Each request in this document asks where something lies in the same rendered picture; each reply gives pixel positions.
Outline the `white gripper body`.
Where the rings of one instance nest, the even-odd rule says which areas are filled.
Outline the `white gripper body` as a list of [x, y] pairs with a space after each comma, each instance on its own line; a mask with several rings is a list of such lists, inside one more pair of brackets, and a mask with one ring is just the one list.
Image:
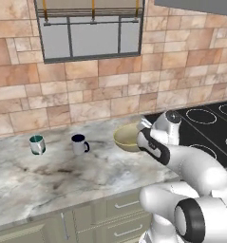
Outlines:
[[139, 131], [143, 130], [144, 128], [151, 128], [152, 123], [148, 121], [146, 118], [141, 118], [140, 122], [137, 124], [137, 128]]

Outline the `pale yellow bowl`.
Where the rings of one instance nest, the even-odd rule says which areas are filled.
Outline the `pale yellow bowl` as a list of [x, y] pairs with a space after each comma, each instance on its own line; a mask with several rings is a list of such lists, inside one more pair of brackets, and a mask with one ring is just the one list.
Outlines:
[[114, 131], [113, 139], [116, 145], [124, 151], [135, 153], [140, 151], [137, 144], [138, 133], [139, 129], [137, 128], [137, 124], [129, 123], [119, 126]]

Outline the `black hob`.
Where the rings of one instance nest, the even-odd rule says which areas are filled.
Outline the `black hob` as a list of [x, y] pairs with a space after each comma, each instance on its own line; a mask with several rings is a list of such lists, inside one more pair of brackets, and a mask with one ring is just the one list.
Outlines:
[[179, 109], [180, 145], [198, 148], [227, 168], [227, 101]]

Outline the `small pale green drawer front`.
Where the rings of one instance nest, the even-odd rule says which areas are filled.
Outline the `small pale green drawer front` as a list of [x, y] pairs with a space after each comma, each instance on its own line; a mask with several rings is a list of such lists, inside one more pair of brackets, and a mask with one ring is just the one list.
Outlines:
[[131, 214], [139, 211], [141, 208], [139, 193], [117, 196], [106, 202], [106, 216], [110, 218]]

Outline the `grey framed window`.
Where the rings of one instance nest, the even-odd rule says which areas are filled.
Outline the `grey framed window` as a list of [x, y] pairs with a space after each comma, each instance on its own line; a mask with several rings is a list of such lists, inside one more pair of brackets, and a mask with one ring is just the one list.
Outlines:
[[141, 53], [144, 9], [129, 15], [36, 18], [44, 62], [47, 64], [122, 58]]

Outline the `large pale green drawer front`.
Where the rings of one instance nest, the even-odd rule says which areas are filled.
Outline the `large pale green drawer front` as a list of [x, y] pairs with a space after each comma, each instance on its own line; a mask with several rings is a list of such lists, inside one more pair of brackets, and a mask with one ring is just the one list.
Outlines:
[[[121, 243], [131, 238], [134, 238], [138, 235], [143, 234], [149, 227], [151, 221], [150, 214], [138, 215], [137, 217], [133, 217], [131, 219], [126, 219], [121, 223], [113, 226], [108, 226], [105, 230], [105, 241], [104, 243]], [[141, 230], [135, 231], [132, 234], [126, 234], [121, 237], [115, 237], [114, 233], [123, 233], [135, 228], [138, 228], [140, 225], [143, 225]]]

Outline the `white mug green inside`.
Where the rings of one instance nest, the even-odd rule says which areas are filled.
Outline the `white mug green inside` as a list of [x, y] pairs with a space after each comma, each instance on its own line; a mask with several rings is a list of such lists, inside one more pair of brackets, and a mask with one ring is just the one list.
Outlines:
[[41, 135], [33, 135], [29, 138], [30, 150], [34, 155], [43, 155], [46, 152], [46, 144]]

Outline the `grey range hood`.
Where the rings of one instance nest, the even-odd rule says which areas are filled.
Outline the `grey range hood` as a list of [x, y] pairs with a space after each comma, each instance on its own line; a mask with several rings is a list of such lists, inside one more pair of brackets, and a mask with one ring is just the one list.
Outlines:
[[227, 15], [227, 0], [154, 0], [156, 6]]

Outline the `pale green cupboard door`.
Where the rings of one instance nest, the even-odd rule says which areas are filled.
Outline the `pale green cupboard door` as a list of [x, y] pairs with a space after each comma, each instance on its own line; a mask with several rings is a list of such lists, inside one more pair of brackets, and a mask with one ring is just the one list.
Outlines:
[[76, 243], [75, 236], [65, 238], [61, 214], [0, 231], [0, 243]]

